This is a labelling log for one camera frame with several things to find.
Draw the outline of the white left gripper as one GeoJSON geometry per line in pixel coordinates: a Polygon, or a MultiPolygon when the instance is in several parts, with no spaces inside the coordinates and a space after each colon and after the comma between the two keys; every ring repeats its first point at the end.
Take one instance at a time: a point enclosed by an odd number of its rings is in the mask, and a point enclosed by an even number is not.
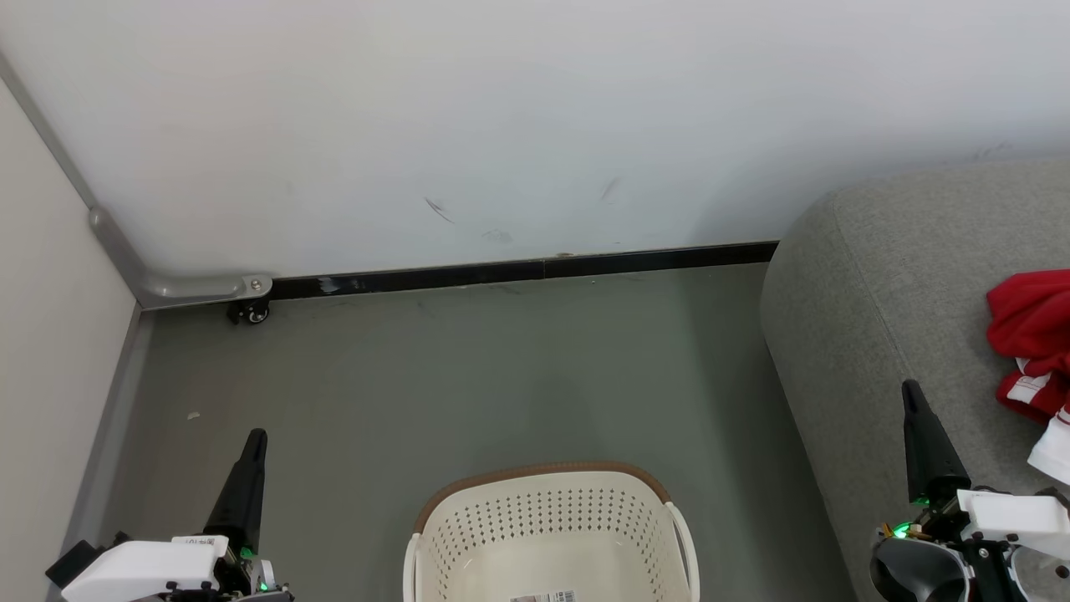
{"type": "Polygon", "coordinates": [[[207,519],[207,536],[111,546],[80,541],[60,559],[64,601],[291,601],[287,584],[256,556],[262,519],[268,432],[253,428],[207,519]]]}

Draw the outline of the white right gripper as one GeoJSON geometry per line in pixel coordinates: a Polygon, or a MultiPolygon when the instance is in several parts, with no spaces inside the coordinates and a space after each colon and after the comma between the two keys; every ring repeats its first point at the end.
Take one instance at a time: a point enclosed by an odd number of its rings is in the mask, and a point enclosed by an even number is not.
{"type": "Polygon", "coordinates": [[[886,601],[1067,601],[1067,497],[970,489],[917,380],[902,382],[907,494],[924,511],[883,523],[869,564],[886,601]]]}

